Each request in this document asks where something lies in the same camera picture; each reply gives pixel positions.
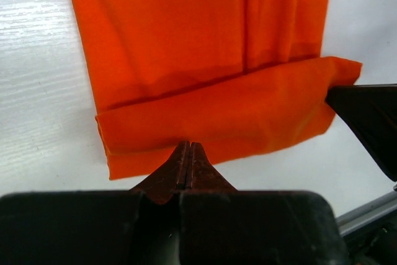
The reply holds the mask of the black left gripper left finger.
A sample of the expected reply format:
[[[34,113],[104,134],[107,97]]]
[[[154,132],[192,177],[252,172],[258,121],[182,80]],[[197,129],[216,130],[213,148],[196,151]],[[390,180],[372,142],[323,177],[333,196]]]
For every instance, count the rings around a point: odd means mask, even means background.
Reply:
[[[190,145],[129,191],[1,198],[2,264],[179,264],[177,190]]]

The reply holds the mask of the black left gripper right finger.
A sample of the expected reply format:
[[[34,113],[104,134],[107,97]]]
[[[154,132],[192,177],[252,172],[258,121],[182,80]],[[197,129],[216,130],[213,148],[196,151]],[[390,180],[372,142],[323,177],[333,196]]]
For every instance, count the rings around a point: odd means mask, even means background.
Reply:
[[[237,191],[193,143],[181,194],[182,264],[348,264],[333,211],[310,191]]]

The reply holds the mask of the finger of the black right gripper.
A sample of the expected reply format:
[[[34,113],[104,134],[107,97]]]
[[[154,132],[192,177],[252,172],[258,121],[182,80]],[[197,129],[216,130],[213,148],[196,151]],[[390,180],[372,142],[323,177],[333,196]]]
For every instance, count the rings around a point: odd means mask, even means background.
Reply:
[[[396,181],[396,84],[336,86],[328,91],[326,103],[383,173]]]

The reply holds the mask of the orange t shirt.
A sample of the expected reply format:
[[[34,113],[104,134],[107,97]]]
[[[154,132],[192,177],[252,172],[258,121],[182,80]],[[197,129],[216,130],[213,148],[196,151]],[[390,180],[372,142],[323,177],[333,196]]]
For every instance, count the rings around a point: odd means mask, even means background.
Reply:
[[[294,146],[360,76],[321,55],[328,0],[72,3],[111,179],[151,173],[180,141],[213,164]]]

